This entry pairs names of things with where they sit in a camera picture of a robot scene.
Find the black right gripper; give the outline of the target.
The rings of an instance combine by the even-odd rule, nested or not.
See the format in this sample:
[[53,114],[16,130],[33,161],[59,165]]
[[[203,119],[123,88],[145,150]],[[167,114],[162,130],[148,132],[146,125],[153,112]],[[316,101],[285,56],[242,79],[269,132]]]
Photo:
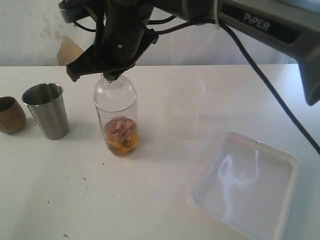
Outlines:
[[107,0],[102,35],[96,35],[98,45],[66,66],[69,78],[76,82],[81,76],[102,73],[107,82],[116,81],[157,43],[159,36],[147,29],[153,9],[144,0]]

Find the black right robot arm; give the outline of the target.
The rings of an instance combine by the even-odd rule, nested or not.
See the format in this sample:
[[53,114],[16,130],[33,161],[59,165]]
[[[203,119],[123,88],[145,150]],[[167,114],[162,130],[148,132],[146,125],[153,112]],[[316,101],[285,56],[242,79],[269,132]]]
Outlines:
[[97,73],[117,79],[165,30],[148,29],[154,9],[183,19],[232,27],[297,60],[305,100],[320,99],[320,5],[305,0],[63,0],[66,23],[90,17],[94,43],[66,72],[72,81]]

